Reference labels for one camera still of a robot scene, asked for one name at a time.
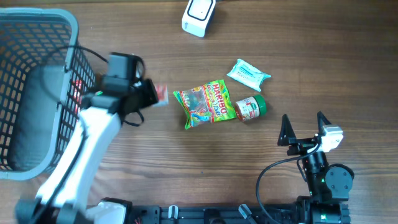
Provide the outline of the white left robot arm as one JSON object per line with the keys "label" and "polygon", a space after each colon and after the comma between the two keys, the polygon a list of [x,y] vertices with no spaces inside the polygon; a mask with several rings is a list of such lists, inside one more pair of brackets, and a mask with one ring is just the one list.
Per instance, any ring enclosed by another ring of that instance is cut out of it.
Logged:
{"label": "white left robot arm", "polygon": [[110,54],[107,73],[83,95],[77,126],[55,170],[35,199],[16,204],[18,223],[131,223],[131,202],[107,198],[88,208],[87,201],[99,164],[126,116],[158,102],[145,70],[137,55]]}

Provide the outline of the teal tissue pack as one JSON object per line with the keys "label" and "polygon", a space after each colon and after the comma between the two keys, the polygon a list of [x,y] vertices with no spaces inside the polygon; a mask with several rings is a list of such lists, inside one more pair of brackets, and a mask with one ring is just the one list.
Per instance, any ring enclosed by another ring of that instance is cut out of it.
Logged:
{"label": "teal tissue pack", "polygon": [[271,77],[240,58],[227,76],[258,92],[261,92],[263,81]]}

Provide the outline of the small red white box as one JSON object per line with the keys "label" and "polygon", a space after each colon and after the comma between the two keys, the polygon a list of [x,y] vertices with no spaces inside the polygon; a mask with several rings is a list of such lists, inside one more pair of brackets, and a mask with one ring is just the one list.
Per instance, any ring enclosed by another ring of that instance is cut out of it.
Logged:
{"label": "small red white box", "polygon": [[158,102],[154,106],[166,106],[169,103],[169,94],[166,84],[155,84]]}

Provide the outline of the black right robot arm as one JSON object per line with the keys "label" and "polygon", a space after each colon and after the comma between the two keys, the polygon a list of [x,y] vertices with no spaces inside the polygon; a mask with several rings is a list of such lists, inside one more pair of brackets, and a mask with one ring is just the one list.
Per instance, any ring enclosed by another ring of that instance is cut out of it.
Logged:
{"label": "black right robot arm", "polygon": [[298,139],[288,116],[282,116],[278,146],[287,146],[289,156],[300,156],[299,171],[310,195],[299,196],[294,203],[294,223],[351,222],[349,192],[354,172],[343,164],[329,164],[326,153],[336,149],[343,140],[343,130],[331,124],[322,112],[317,114],[318,133],[312,138]]}

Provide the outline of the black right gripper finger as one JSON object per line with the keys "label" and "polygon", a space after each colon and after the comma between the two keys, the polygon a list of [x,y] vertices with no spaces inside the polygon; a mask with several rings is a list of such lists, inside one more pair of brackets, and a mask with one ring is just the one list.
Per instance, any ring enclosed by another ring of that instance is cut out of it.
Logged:
{"label": "black right gripper finger", "polygon": [[282,116],[280,134],[278,137],[278,146],[289,146],[295,144],[295,133],[287,114]]}
{"label": "black right gripper finger", "polygon": [[318,123],[318,135],[324,136],[326,133],[325,130],[329,127],[329,125],[331,125],[331,123],[321,111],[317,113],[317,123]]}

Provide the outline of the Haribo gummy candy bag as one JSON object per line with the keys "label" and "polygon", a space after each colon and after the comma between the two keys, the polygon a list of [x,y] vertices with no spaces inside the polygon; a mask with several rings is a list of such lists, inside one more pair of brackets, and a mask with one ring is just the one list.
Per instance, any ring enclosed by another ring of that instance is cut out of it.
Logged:
{"label": "Haribo gummy candy bag", "polygon": [[187,116],[185,129],[236,118],[224,80],[215,80],[189,90],[174,91],[174,96]]}

